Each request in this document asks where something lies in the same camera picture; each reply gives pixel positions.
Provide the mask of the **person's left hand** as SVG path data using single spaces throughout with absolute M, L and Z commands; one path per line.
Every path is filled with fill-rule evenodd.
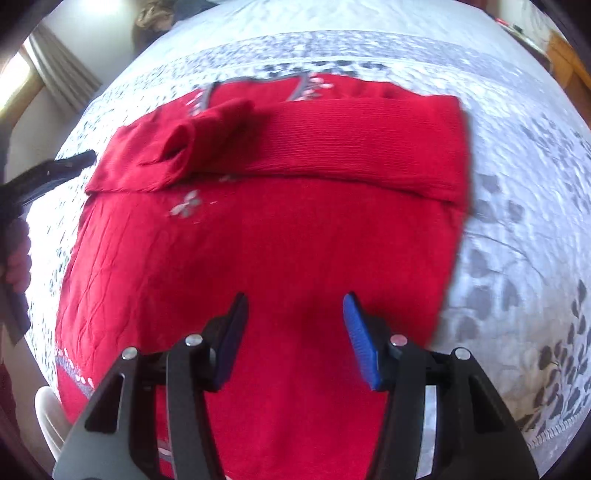
M 11 223 L 9 233 L 14 241 L 14 246 L 7 255 L 4 279 L 15 293 L 24 294 L 31 282 L 32 260 L 29 226 L 25 220 L 17 218 Z

